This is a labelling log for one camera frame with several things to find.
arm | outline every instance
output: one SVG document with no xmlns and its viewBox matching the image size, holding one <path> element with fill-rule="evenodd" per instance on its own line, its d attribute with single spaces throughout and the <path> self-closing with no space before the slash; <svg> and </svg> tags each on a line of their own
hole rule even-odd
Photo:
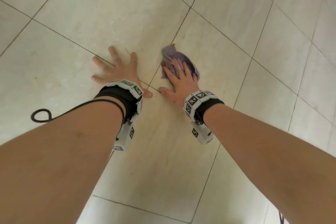
<svg viewBox="0 0 336 224">
<path fill-rule="evenodd" d="M 113 47 L 109 52 L 116 67 L 94 57 L 105 76 L 92 80 L 103 85 L 128 79 L 141 85 L 136 54 L 124 66 Z M 144 92 L 144 97 L 152 96 Z M 125 113 L 118 99 L 99 98 L 117 102 Z M 1 223 L 76 223 L 107 164 L 121 123 L 116 105 L 95 102 L 0 146 Z"/>
<path fill-rule="evenodd" d="M 185 75 L 179 69 L 180 79 L 165 69 L 175 92 L 160 88 L 181 108 L 187 96 L 199 90 L 197 79 L 183 65 Z M 203 119 L 250 181 L 291 224 L 336 223 L 336 158 L 223 104 L 210 107 Z"/>
</svg>

hand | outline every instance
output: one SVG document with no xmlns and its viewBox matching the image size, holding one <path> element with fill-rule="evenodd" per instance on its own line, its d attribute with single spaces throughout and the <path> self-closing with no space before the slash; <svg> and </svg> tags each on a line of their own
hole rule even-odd
<svg viewBox="0 0 336 224">
<path fill-rule="evenodd" d="M 165 98 L 173 102 L 176 106 L 183 108 L 187 96 L 200 89 L 198 87 L 197 76 L 194 75 L 194 78 L 191 77 L 191 73 L 187 64 L 183 62 L 183 67 L 185 71 L 184 74 L 177 60 L 174 59 L 173 62 L 176 65 L 175 67 L 177 67 L 179 79 L 167 67 L 164 67 L 164 70 L 169 80 L 174 85 L 175 92 L 165 87 L 160 87 L 159 91 Z"/>
<path fill-rule="evenodd" d="M 109 82 L 117 81 L 117 80 L 129 80 L 131 82 L 135 82 L 141 87 L 140 79 L 137 74 L 137 66 L 138 66 L 138 58 L 135 52 L 131 53 L 131 62 L 128 66 L 125 66 L 118 53 L 116 52 L 113 46 L 108 48 L 109 53 L 111 54 L 112 61 L 115 64 L 115 68 L 108 66 L 105 64 L 100 58 L 97 56 L 92 58 L 92 61 L 102 70 L 104 73 L 104 77 L 100 77 L 98 75 L 91 76 L 91 79 L 98 83 L 99 85 L 104 85 Z M 153 93 L 147 89 L 142 88 L 143 97 L 151 98 Z"/>
</svg>

person's right hand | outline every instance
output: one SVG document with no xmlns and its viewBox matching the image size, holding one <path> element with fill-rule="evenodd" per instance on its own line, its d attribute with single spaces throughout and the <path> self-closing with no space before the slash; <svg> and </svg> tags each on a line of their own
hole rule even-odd
<svg viewBox="0 0 336 224">
<path fill-rule="evenodd" d="M 159 91 L 162 95 L 173 102 L 176 106 L 183 108 L 184 102 L 191 93 L 194 93 L 199 89 L 197 76 L 194 75 L 194 78 L 191 77 L 190 70 L 187 64 L 184 62 L 183 67 L 185 74 L 183 73 L 179 63 L 176 60 L 173 60 L 175 67 L 177 67 L 177 72 L 179 79 L 165 66 L 165 70 L 169 80 L 175 87 L 175 92 L 167 89 L 166 87 L 160 87 Z"/>
</svg>

finger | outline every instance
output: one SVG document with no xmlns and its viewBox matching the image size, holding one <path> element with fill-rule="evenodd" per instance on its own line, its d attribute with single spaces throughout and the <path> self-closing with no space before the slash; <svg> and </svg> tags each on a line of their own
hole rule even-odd
<svg viewBox="0 0 336 224">
<path fill-rule="evenodd" d="M 117 51 L 115 50 L 115 48 L 113 46 L 110 46 L 108 48 L 108 51 L 111 55 L 112 58 L 112 62 L 115 64 L 115 66 L 123 66 L 123 62 L 121 61 Z"/>
<path fill-rule="evenodd" d="M 147 89 L 142 89 L 143 90 L 143 97 L 144 98 L 151 98 L 153 96 L 153 93 L 150 92 L 149 90 Z"/>
<path fill-rule="evenodd" d="M 173 74 L 168 67 L 163 67 L 163 70 L 166 72 L 168 79 L 171 81 L 171 83 L 176 86 L 179 83 L 179 79 Z"/>
<path fill-rule="evenodd" d="M 138 66 L 138 56 L 135 52 L 131 53 L 131 62 L 130 65 L 133 67 L 133 69 L 137 70 Z"/>
<path fill-rule="evenodd" d="M 181 68 L 180 64 L 178 63 L 178 61 L 176 59 L 174 59 L 174 63 L 175 63 L 175 67 L 177 68 L 178 77 L 180 79 L 186 77 L 185 74 L 182 71 L 182 68 Z"/>
<path fill-rule="evenodd" d="M 91 76 L 91 80 L 99 85 L 104 85 L 105 83 L 108 82 L 106 78 L 100 77 L 98 75 Z"/>
<path fill-rule="evenodd" d="M 194 82 L 197 82 L 198 83 L 198 78 L 197 78 L 197 75 L 194 74 L 194 77 L 192 79 Z"/>
<path fill-rule="evenodd" d="M 168 99 L 169 101 L 176 103 L 175 101 L 175 93 L 173 91 L 171 91 L 170 89 L 167 89 L 166 87 L 160 87 L 159 91 L 161 92 L 161 94 Z"/>
<path fill-rule="evenodd" d="M 97 56 L 94 56 L 92 58 L 92 61 L 97 65 L 97 67 L 103 72 L 103 73 L 108 73 L 110 71 L 110 68 L 107 64 L 103 62 L 100 58 Z"/>
<path fill-rule="evenodd" d="M 189 67 L 188 67 L 186 62 L 183 62 L 183 67 L 184 67 L 185 76 L 188 79 L 192 79 L 191 72 L 190 72 Z"/>
</svg>

black wristband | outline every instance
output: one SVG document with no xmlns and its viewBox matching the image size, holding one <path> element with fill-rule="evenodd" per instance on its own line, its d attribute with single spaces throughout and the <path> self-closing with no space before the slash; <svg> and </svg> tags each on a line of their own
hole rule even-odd
<svg viewBox="0 0 336 224">
<path fill-rule="evenodd" d="M 103 87 L 99 93 L 94 97 L 113 97 L 120 102 L 123 103 L 126 109 L 125 120 L 123 124 L 125 124 L 128 120 L 130 120 L 133 115 L 137 112 L 137 103 L 141 100 L 142 96 L 139 99 L 136 99 L 128 90 L 120 88 L 119 86 L 112 86 L 112 87 Z"/>
<path fill-rule="evenodd" d="M 215 104 L 224 104 L 224 102 L 218 98 L 211 98 L 208 101 L 201 103 L 201 105 L 195 111 L 194 115 L 195 120 L 198 120 L 200 124 L 203 124 L 204 123 L 203 116 L 205 111 Z"/>
</svg>

